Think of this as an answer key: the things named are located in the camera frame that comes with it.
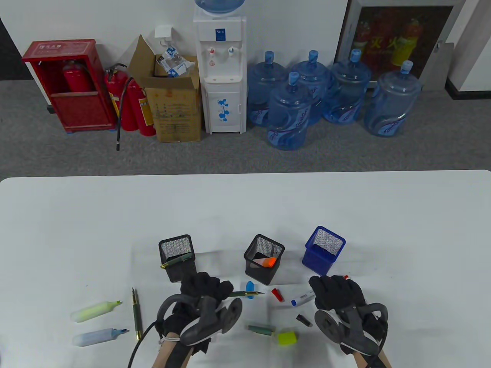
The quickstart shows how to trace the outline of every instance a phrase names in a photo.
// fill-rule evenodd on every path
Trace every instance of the water jug cap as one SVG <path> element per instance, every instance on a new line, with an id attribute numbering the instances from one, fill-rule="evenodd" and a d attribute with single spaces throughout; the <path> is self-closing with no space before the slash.
<path id="1" fill-rule="evenodd" d="M 354 49 L 351 51 L 351 58 L 350 60 L 353 63 L 358 63 L 361 59 L 361 50 L 360 49 Z"/>
<path id="2" fill-rule="evenodd" d="M 317 50 L 310 50 L 308 53 L 308 62 L 316 63 L 318 56 L 319 56 L 319 52 Z"/>
<path id="3" fill-rule="evenodd" d="M 410 60 L 406 60 L 405 62 L 402 63 L 401 66 L 401 73 L 402 74 L 409 74 L 413 66 L 413 62 Z"/>
<path id="4" fill-rule="evenodd" d="M 297 72 L 290 72 L 288 75 L 288 84 L 289 85 L 297 85 L 297 80 L 299 80 L 300 74 Z"/>
<path id="5" fill-rule="evenodd" d="M 266 51 L 264 53 L 264 61 L 266 64 L 273 64 L 274 60 L 274 52 L 273 51 Z"/>

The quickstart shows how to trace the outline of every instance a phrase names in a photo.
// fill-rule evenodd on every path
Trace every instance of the cardboard box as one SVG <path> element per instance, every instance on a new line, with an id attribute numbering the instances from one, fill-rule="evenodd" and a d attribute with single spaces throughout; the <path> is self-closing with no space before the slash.
<path id="1" fill-rule="evenodd" d="M 184 56 L 196 64 L 189 75 L 178 78 L 169 78 L 156 62 L 156 56 L 159 55 L 140 36 L 128 69 L 145 89 L 157 139 L 160 142 L 201 140 L 203 114 L 196 56 Z"/>

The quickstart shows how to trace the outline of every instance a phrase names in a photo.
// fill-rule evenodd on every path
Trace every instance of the black mesh pen holder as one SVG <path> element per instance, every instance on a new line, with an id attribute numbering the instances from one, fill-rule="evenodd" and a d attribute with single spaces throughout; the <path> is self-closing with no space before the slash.
<path id="1" fill-rule="evenodd" d="M 281 255 L 284 251 L 285 247 L 277 241 L 264 235 L 256 235 L 244 253 L 246 262 L 245 274 L 261 284 L 269 285 L 278 270 Z M 271 264 L 271 258 L 276 259 L 273 265 Z"/>
<path id="2" fill-rule="evenodd" d="M 196 265 L 194 264 L 196 255 L 194 254 L 191 237 L 189 235 L 162 240 L 159 243 L 159 253 L 163 266 L 167 262 L 182 256 L 187 256 L 191 253 L 189 258 L 165 268 L 170 282 L 176 283 L 182 281 L 185 274 L 196 274 Z"/>

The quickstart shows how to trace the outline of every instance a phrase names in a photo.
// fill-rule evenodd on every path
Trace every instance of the black glove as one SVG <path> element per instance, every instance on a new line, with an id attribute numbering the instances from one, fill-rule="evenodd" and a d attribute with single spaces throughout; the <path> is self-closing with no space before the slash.
<path id="1" fill-rule="evenodd" d="M 186 275 L 181 283 L 181 294 L 193 297 L 211 296 L 217 300 L 217 307 L 223 300 L 228 298 L 233 290 L 234 287 L 230 281 L 220 282 L 220 279 L 210 277 L 206 272 L 199 272 L 191 276 Z M 183 303 L 177 303 L 172 313 L 163 324 L 155 326 L 160 336 L 167 336 L 169 332 L 180 335 L 184 327 L 199 317 L 199 314 L 196 313 L 192 306 Z M 195 345 L 193 354 L 200 350 L 206 354 L 210 340 L 207 339 Z"/>
<path id="2" fill-rule="evenodd" d="M 366 305 L 360 286 L 353 280 L 346 280 L 343 276 L 312 276 L 308 281 L 315 293 L 315 305 L 319 309 L 330 311 L 334 309 L 338 315 L 340 310 L 350 305 L 361 307 Z M 383 337 L 386 327 L 381 321 L 370 313 L 363 319 L 363 330 L 372 335 L 377 341 Z M 352 354 L 353 350 L 341 345 L 345 354 Z"/>

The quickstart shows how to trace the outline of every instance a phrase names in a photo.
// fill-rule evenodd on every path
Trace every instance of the gray carpet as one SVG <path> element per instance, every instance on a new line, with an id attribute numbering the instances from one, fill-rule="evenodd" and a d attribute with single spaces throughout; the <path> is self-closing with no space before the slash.
<path id="1" fill-rule="evenodd" d="M 377 138 L 360 124 L 324 121 L 296 152 L 270 147 L 265 131 L 159 143 L 138 132 L 67 135 L 34 81 L 0 82 L 0 180 L 18 176 L 212 174 L 303 171 L 491 169 L 491 101 L 422 93 L 403 135 Z"/>

